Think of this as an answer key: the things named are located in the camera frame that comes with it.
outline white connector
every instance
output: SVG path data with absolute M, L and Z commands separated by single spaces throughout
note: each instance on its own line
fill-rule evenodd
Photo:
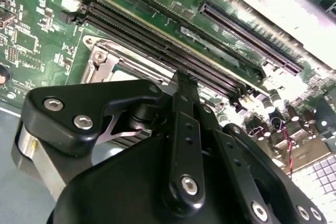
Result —
M 78 11 L 80 7 L 80 1 L 78 0 L 62 0 L 62 7 L 71 13 Z

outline ram slot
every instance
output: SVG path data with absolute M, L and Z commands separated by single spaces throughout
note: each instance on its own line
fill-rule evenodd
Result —
M 303 66 L 295 62 L 285 52 L 282 52 L 264 37 L 246 27 L 242 22 L 227 15 L 220 7 L 210 1 L 205 0 L 203 2 L 199 13 L 236 39 L 241 40 L 250 49 L 254 50 L 275 66 L 294 76 L 303 70 Z
M 214 72 L 213 68 L 203 64 L 195 55 L 190 55 L 157 34 L 95 1 L 88 5 L 84 14 L 77 16 L 76 22 L 91 24 L 129 49 L 166 62 L 175 69 L 192 73 L 207 87 L 226 97 L 236 94 L 241 86 L 241 82 Z

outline black metal bracket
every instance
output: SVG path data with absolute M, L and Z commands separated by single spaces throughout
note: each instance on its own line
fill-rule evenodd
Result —
M 24 141 L 13 149 L 33 161 L 47 187 L 50 171 L 36 162 L 47 157 L 60 172 L 65 185 L 55 196 L 54 223 L 133 223 L 137 216 L 143 223 L 326 222 L 240 127 L 221 129 L 200 103 L 194 78 L 177 71 L 169 87 L 173 94 L 139 80 L 39 88 L 27 95 L 20 127 L 26 137 L 18 134 Z M 79 115 L 86 124 L 78 125 Z M 62 176 L 66 162 L 87 160 L 100 135 L 112 139 L 141 129 L 152 130 L 152 137 L 85 172 Z M 128 202 L 138 204 L 134 213 Z

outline red wire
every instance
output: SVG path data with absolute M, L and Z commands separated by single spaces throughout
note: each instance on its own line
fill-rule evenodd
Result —
M 288 152 L 289 152 L 289 174 L 290 178 L 292 179 L 293 175 L 293 157 L 292 157 L 292 141 L 288 136 L 286 128 L 282 129 L 283 136 L 288 142 Z

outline gray surface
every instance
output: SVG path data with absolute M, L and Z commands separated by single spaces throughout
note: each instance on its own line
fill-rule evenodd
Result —
M 10 157 L 18 121 L 18 117 L 0 111 L 0 223 L 46 223 L 55 205 L 52 196 L 43 185 L 17 170 Z M 108 143 L 95 147 L 92 163 L 107 158 L 113 147 Z

